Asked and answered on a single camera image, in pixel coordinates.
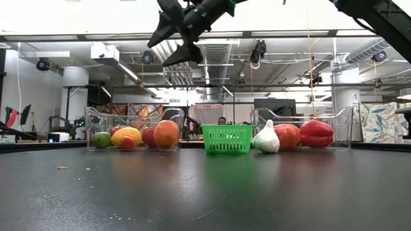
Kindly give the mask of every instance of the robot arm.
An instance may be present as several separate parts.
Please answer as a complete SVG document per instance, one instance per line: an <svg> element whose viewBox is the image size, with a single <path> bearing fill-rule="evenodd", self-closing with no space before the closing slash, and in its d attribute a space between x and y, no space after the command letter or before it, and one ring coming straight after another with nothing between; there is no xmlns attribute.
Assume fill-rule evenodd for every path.
<svg viewBox="0 0 411 231"><path fill-rule="evenodd" d="M361 27L383 37L411 63L411 18L392 0L329 0ZM363 25L363 19L373 29Z"/></svg>
<svg viewBox="0 0 411 231"><path fill-rule="evenodd" d="M148 47L153 47L174 33L180 33L184 45L163 63L164 67L181 62L203 60L201 50L194 45L205 31L226 12L234 17L236 4L247 0L184 0L186 8L177 0L157 0L161 7L160 22ZM392 0L329 0L336 8L352 17L360 26L377 33L411 62L411 18ZM373 29L363 25L363 19Z"/></svg>

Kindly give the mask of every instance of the dark computer monitor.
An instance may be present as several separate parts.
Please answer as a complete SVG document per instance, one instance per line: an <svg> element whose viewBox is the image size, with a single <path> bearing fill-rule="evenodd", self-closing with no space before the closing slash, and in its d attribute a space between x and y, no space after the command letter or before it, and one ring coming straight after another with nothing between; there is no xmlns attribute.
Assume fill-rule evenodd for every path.
<svg viewBox="0 0 411 231"><path fill-rule="evenodd" d="M23 112L20 113L20 124L25 125L27 122L28 115L30 114L31 105L27 105Z"/></svg>

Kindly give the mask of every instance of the red apple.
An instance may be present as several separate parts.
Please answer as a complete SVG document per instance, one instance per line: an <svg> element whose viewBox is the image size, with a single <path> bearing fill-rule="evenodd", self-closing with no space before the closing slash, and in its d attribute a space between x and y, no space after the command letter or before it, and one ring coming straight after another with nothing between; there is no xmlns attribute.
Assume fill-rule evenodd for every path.
<svg viewBox="0 0 411 231"><path fill-rule="evenodd" d="M118 146L119 149L128 149L132 150L136 146L136 142L133 138L129 136L124 136L123 140L121 141L120 145Z"/></svg>
<svg viewBox="0 0 411 231"><path fill-rule="evenodd" d="M154 129L155 127L149 127L143 131L143 142L150 148L155 148L157 145L154 143Z"/></svg>
<svg viewBox="0 0 411 231"><path fill-rule="evenodd" d="M111 128L111 132L110 132L110 136L113 136L115 134L116 131L122 129L122 127L120 126L115 126L113 128Z"/></svg>

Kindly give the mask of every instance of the cable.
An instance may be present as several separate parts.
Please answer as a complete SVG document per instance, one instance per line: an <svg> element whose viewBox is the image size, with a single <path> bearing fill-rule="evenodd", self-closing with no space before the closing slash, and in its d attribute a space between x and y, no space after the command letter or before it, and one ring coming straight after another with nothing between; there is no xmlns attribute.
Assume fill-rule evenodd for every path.
<svg viewBox="0 0 411 231"><path fill-rule="evenodd" d="M19 129L22 131L21 123L20 123L20 115L21 115L21 89L20 89L20 69L19 69L19 59L20 59L20 47L21 43L17 43L17 86L19 88Z"/></svg>
<svg viewBox="0 0 411 231"><path fill-rule="evenodd" d="M252 70L253 70L253 68L252 68L252 65L250 65L250 70L251 70L251 96L253 96L254 95L254 89L253 89L253 86L252 86Z"/></svg>
<svg viewBox="0 0 411 231"><path fill-rule="evenodd" d="M308 54L311 58L311 37L310 37L310 24L308 21L308 11L307 11L307 36L308 36ZM310 59L310 87L311 87L311 101L313 104L313 115L315 116L315 97L314 97L314 87L313 87L313 66Z"/></svg>
<svg viewBox="0 0 411 231"><path fill-rule="evenodd" d="M353 19L354 19L354 21L355 21L358 25L360 25L362 28L364 28L364 29L366 29L366 30L369 30L371 33L374 33L374 34L378 35L378 34L377 34L377 31L375 31L374 29L370 28L369 26L366 26L364 23L360 22L360 20L358 20L356 17L353 17Z"/></svg>

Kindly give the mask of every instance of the ceiling light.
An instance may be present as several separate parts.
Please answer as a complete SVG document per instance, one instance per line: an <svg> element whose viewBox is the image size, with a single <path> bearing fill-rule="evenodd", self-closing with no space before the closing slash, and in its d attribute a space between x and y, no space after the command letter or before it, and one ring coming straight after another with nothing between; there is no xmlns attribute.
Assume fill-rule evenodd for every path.
<svg viewBox="0 0 411 231"><path fill-rule="evenodd" d="M4 36L8 41L78 40L76 35Z"/></svg>
<svg viewBox="0 0 411 231"><path fill-rule="evenodd" d="M240 45L239 40L224 40L224 39L204 39L200 40L198 42L195 42L194 44L196 45Z"/></svg>
<svg viewBox="0 0 411 231"><path fill-rule="evenodd" d="M135 80L140 81L140 79L138 78L138 76L136 76L136 74L134 74L129 68L125 67L123 64L118 64L122 70L124 70L129 76L133 77Z"/></svg>
<svg viewBox="0 0 411 231"><path fill-rule="evenodd" d="M328 35L327 31L310 31L310 35ZM284 37L284 36L307 36L307 31L256 31L253 37Z"/></svg>
<svg viewBox="0 0 411 231"><path fill-rule="evenodd" d="M108 90L105 87L101 87L103 91L111 98L111 94L108 92Z"/></svg>
<svg viewBox="0 0 411 231"><path fill-rule="evenodd" d="M243 32L206 32L201 34L200 38L216 38L216 37L242 37Z"/></svg>
<svg viewBox="0 0 411 231"><path fill-rule="evenodd" d="M104 39L149 39L150 34L126 34L126 35L86 35L85 38L90 40L104 40Z"/></svg>
<svg viewBox="0 0 411 231"><path fill-rule="evenodd" d="M337 36L366 36L376 35L369 30L339 30Z"/></svg>

